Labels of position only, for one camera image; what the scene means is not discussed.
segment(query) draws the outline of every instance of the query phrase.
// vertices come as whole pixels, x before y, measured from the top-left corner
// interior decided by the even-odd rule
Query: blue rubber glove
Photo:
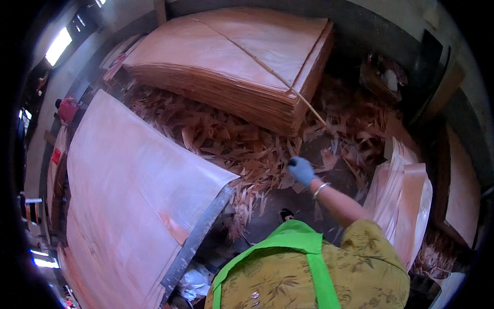
[[[288,161],[288,171],[299,183],[307,188],[310,187],[312,179],[316,178],[312,165],[309,161],[300,157],[292,157]]]

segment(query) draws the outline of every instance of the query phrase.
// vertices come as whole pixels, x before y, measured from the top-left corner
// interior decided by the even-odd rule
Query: white plastic bag
[[[197,295],[206,296],[211,287],[210,275],[204,265],[192,261],[178,282],[178,292],[189,301],[193,301]]]

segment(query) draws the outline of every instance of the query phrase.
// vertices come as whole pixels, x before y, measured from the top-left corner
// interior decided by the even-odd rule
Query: fluorescent light
[[[81,22],[82,26],[85,27],[86,24],[82,21],[81,17],[79,15],[77,15],[77,18],[79,19],[79,21]]]
[[[47,262],[40,259],[34,259],[34,264],[39,267],[48,267],[48,268],[60,268],[57,262]]]
[[[38,255],[42,255],[42,256],[48,256],[48,253],[43,253],[43,252],[39,252],[39,251],[34,251],[34,250],[30,250],[32,253],[34,254],[38,254]]]
[[[65,27],[60,31],[55,41],[53,41],[50,48],[46,52],[45,58],[52,66],[55,65],[58,58],[60,58],[63,51],[65,50],[65,48],[67,48],[70,42],[72,42],[72,38],[67,31],[67,27]]]

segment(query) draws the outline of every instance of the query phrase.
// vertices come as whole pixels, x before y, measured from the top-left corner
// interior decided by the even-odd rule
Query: black shoe
[[[280,210],[280,223],[295,219],[295,215],[287,208]]]

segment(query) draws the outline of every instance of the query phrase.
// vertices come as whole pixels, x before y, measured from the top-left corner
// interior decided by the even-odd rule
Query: green safety vest strap
[[[245,250],[218,273],[213,281],[213,309],[220,309],[221,283],[228,272],[254,250],[270,247],[286,247],[305,253],[312,274],[316,299],[320,309],[340,309],[338,296],[321,253],[323,235],[299,220],[288,220],[275,229],[265,240]]]

